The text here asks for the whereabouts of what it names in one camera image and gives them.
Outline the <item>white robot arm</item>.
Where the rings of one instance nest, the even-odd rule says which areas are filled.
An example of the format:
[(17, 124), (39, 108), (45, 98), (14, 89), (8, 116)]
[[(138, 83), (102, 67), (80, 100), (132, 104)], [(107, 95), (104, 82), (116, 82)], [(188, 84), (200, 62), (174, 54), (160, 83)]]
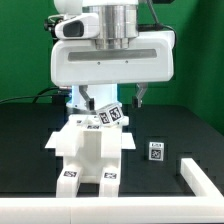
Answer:
[(54, 0), (51, 80), (72, 89), (70, 107), (92, 113), (117, 101), (119, 84), (138, 86), (139, 106), (150, 82), (174, 74), (175, 32), (137, 24), (138, 0)]

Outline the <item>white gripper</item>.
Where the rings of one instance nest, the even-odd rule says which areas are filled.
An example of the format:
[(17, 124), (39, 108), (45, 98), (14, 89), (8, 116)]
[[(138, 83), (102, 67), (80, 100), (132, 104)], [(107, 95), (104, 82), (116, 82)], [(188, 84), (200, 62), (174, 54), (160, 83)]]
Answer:
[(95, 108), (95, 101), (87, 85), (137, 83), (132, 105), (140, 108), (147, 82), (173, 76), (174, 43), (173, 31), (141, 32), (127, 49), (97, 50), (93, 40), (58, 41), (51, 54), (51, 80), (56, 86), (81, 85), (88, 110)]

